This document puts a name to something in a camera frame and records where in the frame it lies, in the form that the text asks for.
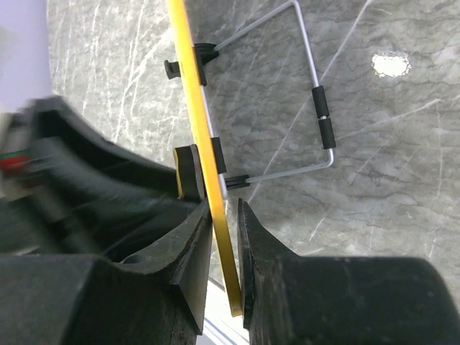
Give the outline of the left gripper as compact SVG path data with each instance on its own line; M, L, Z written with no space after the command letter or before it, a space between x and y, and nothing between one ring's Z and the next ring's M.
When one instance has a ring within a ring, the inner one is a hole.
M200 205L175 171L99 134L59 96L1 115L1 233L42 254L133 255Z

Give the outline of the yellow framed whiteboard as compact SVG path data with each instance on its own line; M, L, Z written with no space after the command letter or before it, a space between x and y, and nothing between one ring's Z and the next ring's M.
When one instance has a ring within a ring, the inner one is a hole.
M299 1L168 1L177 81L211 195L216 264L243 313L234 212L275 178L326 169L335 139Z

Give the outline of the yellow whiteboard eraser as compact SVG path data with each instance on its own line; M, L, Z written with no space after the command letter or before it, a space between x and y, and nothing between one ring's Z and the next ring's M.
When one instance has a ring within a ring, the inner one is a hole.
M206 197L201 160L195 144L173 150L179 198L201 202Z

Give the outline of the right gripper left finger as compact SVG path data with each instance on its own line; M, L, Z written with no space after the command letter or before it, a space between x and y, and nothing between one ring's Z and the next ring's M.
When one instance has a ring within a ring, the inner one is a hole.
M207 202L174 207L108 249L123 271L109 314L118 334L203 332L211 227Z

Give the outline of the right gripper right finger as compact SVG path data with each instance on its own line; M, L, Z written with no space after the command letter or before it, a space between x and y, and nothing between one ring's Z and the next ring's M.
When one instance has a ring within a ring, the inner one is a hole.
M238 252L244 327L295 329L297 256L263 227L243 199L238 202Z

